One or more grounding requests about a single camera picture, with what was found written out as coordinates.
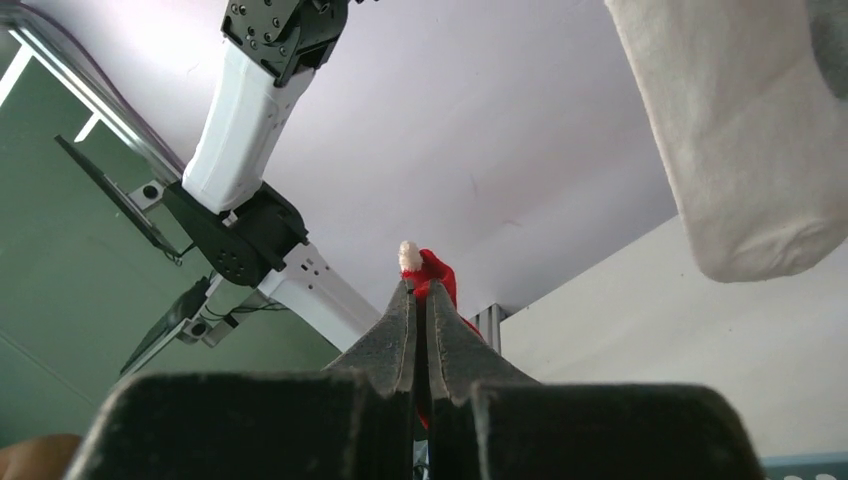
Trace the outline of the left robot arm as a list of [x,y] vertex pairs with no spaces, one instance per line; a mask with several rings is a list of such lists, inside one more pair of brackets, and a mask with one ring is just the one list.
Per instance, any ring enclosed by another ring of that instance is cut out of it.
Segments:
[[378,311],[310,241],[305,221],[263,175],[298,100],[346,26],[345,1],[232,1],[222,70],[204,129],[163,202],[212,266],[148,331],[120,369],[138,372],[174,340],[220,343],[249,315],[281,307],[340,350]]

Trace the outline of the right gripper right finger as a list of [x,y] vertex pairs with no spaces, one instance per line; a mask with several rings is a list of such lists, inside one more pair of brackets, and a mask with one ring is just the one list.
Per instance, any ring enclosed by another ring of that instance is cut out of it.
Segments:
[[740,416],[679,383],[544,384],[507,361],[432,282],[424,305],[436,479],[761,479]]

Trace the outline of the white red sock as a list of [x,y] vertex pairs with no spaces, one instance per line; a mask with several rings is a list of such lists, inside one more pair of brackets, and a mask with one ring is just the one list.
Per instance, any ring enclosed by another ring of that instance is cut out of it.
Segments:
[[708,278],[804,272],[847,239],[847,101],[807,1],[610,1],[692,255]]

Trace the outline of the grey beige striped sock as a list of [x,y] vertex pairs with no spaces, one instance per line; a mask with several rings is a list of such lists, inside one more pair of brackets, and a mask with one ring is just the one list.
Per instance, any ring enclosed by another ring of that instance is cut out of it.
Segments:
[[817,65],[835,97],[847,101],[847,0],[806,2]]

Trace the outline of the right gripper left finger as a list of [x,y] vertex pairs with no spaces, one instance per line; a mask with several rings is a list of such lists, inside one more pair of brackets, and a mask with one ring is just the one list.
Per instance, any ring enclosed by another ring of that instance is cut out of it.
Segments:
[[110,394],[70,479],[409,479],[416,298],[317,372],[135,375]]

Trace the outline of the red santa sock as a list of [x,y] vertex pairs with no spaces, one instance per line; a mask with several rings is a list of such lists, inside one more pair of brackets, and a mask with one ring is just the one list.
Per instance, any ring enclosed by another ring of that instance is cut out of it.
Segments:
[[400,407],[430,439],[474,430],[468,404],[482,378],[496,373],[497,355],[456,308],[453,269],[412,242],[399,248],[402,343],[396,393]]

